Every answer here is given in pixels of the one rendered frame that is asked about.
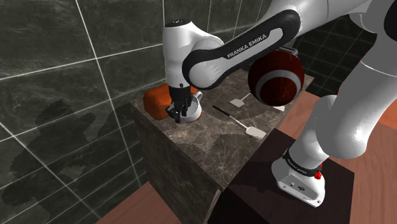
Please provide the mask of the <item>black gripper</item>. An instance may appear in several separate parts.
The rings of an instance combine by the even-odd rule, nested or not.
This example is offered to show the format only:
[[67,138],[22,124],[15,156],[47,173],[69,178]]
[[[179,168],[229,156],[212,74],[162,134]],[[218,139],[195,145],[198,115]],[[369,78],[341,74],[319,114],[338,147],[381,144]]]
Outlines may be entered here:
[[180,123],[181,115],[187,117],[188,108],[192,104],[191,86],[176,88],[169,85],[169,95],[173,104],[166,108],[166,112],[176,123]]

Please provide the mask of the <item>white mug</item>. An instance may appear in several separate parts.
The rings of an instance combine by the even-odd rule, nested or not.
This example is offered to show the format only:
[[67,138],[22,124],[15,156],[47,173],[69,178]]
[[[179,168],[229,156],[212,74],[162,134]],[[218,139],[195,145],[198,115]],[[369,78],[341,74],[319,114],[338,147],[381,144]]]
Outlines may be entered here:
[[192,102],[188,106],[186,116],[181,115],[181,123],[192,123],[198,120],[202,114],[202,106],[200,105],[200,100],[202,98],[202,92],[198,91],[193,94]]

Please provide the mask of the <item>orange bread loaf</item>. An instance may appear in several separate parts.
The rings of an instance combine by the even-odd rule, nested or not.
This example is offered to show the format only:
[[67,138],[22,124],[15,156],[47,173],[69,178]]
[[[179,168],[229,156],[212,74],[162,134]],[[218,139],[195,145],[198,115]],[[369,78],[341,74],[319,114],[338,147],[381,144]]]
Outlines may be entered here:
[[[197,89],[191,86],[191,93],[197,93]],[[170,117],[166,112],[166,108],[173,104],[169,95],[169,85],[165,83],[148,90],[144,94],[143,103],[145,111],[154,119],[163,120]]]

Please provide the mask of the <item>small white spatula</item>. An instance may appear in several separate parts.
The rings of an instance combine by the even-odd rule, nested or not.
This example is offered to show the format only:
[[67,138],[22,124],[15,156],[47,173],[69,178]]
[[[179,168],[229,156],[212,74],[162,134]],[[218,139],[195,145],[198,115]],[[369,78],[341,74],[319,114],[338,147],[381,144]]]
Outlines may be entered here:
[[244,105],[244,100],[250,95],[251,95],[251,93],[248,93],[241,99],[233,99],[233,100],[230,101],[230,104],[240,108],[240,107],[242,107]]

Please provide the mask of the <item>brown marble cabinet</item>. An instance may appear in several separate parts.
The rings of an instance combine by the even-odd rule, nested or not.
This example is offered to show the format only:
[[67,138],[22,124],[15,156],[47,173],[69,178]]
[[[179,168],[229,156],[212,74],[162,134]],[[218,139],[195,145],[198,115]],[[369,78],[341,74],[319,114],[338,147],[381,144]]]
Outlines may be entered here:
[[219,194],[262,143],[212,105],[267,134],[280,127],[293,107],[290,102],[280,111],[252,95],[240,108],[230,104],[248,93],[247,72],[232,73],[202,92],[202,116],[192,123],[155,120],[145,112],[142,98],[130,103],[148,179],[182,224],[205,224]]

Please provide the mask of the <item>red ball with white stripe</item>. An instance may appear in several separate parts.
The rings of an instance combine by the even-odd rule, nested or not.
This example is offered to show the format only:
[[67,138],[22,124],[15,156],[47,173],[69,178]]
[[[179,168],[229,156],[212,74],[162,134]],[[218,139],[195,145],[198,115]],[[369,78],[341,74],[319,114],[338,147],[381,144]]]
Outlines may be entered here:
[[250,67],[247,77],[252,95],[268,106],[284,106],[303,88],[304,70],[298,57],[276,50]]

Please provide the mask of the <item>dark robot stand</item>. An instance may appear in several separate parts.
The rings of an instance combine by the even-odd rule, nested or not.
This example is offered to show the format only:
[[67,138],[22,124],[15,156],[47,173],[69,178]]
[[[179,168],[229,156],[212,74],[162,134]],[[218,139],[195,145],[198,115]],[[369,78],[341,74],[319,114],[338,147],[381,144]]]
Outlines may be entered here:
[[272,162],[294,141],[274,129],[221,193],[208,224],[349,224],[354,173],[336,162],[323,163],[326,195],[319,207],[278,187]]

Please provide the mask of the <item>black-handled white spatula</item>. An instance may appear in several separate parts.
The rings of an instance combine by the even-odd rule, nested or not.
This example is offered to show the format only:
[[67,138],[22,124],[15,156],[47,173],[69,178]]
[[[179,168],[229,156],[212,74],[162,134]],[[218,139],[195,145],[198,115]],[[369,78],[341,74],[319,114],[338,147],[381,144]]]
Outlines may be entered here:
[[219,108],[219,107],[217,107],[215,105],[212,105],[212,107],[214,109],[218,110],[219,112],[223,113],[224,115],[226,115],[226,116],[230,117],[231,119],[233,119],[240,126],[244,127],[245,130],[246,130],[246,134],[248,134],[248,135],[250,135],[252,137],[255,137],[255,138],[259,139],[259,140],[263,139],[267,135],[266,132],[264,132],[264,131],[262,131],[262,130],[254,127],[254,126],[246,126],[246,125],[244,125],[242,122],[238,121],[231,114],[227,113],[226,111],[222,110],[221,108]]

